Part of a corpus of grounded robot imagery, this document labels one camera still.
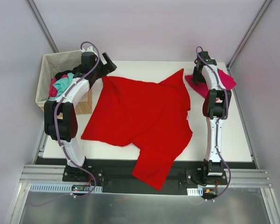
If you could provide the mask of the magenta t shirt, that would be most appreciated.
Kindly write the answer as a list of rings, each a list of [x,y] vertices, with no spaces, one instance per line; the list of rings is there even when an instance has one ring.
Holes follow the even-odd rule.
[[[231,76],[227,75],[223,70],[217,69],[217,71],[223,85],[227,90],[231,90],[237,85],[235,80]],[[206,83],[194,84],[193,75],[186,75],[185,80],[195,92],[197,92],[203,98],[206,98],[208,94],[208,87]]]

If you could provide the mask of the wicker basket with cloth liner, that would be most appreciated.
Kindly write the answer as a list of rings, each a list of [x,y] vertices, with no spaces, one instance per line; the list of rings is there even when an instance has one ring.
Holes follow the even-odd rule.
[[[81,64],[80,50],[44,54],[35,97],[36,104],[44,109],[45,102],[65,93]]]

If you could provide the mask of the red t shirt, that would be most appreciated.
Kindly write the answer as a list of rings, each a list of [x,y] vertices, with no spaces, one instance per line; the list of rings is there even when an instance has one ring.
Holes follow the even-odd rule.
[[[103,89],[81,136],[140,154],[133,176],[161,190],[174,160],[192,138],[187,120],[190,97],[183,70],[159,83],[103,77]]]

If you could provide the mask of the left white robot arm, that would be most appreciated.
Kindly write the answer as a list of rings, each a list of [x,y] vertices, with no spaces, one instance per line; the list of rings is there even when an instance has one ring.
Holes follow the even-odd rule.
[[[106,52],[102,54],[105,63],[94,52],[84,52],[81,64],[73,71],[73,79],[69,87],[54,100],[44,104],[44,130],[63,150],[67,165],[75,167],[73,176],[80,182],[89,177],[88,168],[84,167],[85,157],[78,144],[78,130],[75,108],[82,96],[86,94],[96,80],[116,70]]]

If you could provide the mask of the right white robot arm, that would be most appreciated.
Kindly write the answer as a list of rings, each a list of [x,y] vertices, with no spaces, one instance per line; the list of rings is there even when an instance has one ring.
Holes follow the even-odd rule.
[[[202,47],[196,48],[196,60],[192,83],[206,84],[207,95],[203,103],[203,115],[207,122],[207,150],[203,166],[192,176],[196,184],[206,186],[224,175],[222,157],[222,127],[228,118],[231,91],[227,90],[219,77],[217,62]]]

